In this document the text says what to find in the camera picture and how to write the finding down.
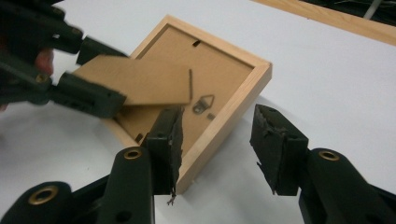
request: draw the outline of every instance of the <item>white table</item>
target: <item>white table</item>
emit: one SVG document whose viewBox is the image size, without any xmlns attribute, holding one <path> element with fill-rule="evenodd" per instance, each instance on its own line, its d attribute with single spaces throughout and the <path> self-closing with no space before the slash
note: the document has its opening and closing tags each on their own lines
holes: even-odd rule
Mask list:
<svg viewBox="0 0 396 224">
<path fill-rule="evenodd" d="M 396 192 L 396 48 L 246 0 L 68 0 L 66 19 L 132 52 L 170 14 L 271 61 L 256 100 L 309 139 L 347 156 L 366 180 Z M 56 52 L 56 80 L 75 56 Z M 273 196 L 249 145 L 252 105 L 174 206 L 156 197 L 157 223 L 303 223 L 298 197 Z M 0 114 L 0 216 L 27 189 L 60 180 L 79 189 L 107 175 L 122 149 L 99 119 L 49 104 Z"/>
</svg>

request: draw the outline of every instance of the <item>wooden frame border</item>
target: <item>wooden frame border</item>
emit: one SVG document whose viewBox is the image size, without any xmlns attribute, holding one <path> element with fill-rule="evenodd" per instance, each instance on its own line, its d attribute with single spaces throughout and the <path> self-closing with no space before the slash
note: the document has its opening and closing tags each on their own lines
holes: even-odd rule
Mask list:
<svg viewBox="0 0 396 224">
<path fill-rule="evenodd" d="M 396 27 L 298 0 L 253 0 L 357 35 L 396 46 Z"/>
<path fill-rule="evenodd" d="M 143 40 L 132 53 L 131 57 L 134 59 L 142 58 L 169 27 L 176 28 L 187 35 L 195 37 L 253 68 L 231 99 L 227 101 L 226 105 L 216 115 L 216 118 L 210 122 L 204 133 L 183 156 L 180 176 L 177 182 L 177 193 L 180 194 L 190 186 L 193 179 L 231 132 L 236 122 L 240 120 L 248 107 L 269 82 L 272 77 L 272 64 L 169 15 Z M 116 125 L 112 129 L 118 132 L 116 133 L 117 136 L 121 135 L 120 139 L 122 142 L 131 143 L 131 140 L 125 140 L 127 135 L 124 133 L 120 134 L 122 132 L 121 127 L 117 127 Z"/>
</svg>

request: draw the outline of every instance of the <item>clamp jaw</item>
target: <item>clamp jaw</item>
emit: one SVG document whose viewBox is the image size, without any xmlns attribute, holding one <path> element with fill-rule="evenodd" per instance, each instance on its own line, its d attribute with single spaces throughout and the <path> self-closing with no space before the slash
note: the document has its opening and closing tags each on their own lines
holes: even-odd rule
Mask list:
<svg viewBox="0 0 396 224">
<path fill-rule="evenodd" d="M 29 101 L 44 105 L 48 101 L 99 118 L 112 118 L 126 97 L 103 86 L 64 73 L 58 85 L 50 75 L 33 67 L 43 48 L 59 49 L 78 55 L 84 64 L 99 54 L 126 57 L 64 21 L 65 13 L 52 4 L 56 0 L 0 0 L 0 35 L 7 38 L 7 53 L 0 52 L 0 105 Z"/>
<path fill-rule="evenodd" d="M 308 149 L 277 110 L 256 105 L 250 144 L 273 193 L 296 196 L 305 223 L 396 223 L 396 196 L 369 185 L 342 154 Z"/>
<path fill-rule="evenodd" d="M 53 181 L 26 190 L 0 223 L 155 223 L 153 196 L 176 197 L 182 115 L 181 106 L 165 108 L 140 147 L 120 151 L 110 175 L 82 189 Z"/>
</svg>

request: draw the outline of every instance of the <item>finger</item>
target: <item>finger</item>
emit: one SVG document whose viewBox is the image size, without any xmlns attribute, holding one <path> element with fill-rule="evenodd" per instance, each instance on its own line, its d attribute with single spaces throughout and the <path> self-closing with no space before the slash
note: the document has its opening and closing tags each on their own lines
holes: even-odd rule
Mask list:
<svg viewBox="0 0 396 224">
<path fill-rule="evenodd" d="M 53 49 L 42 49 L 35 58 L 35 66 L 42 72 L 53 73 Z"/>
<path fill-rule="evenodd" d="M 0 105 L 0 112 L 5 111 L 7 109 L 7 105 Z"/>
</svg>

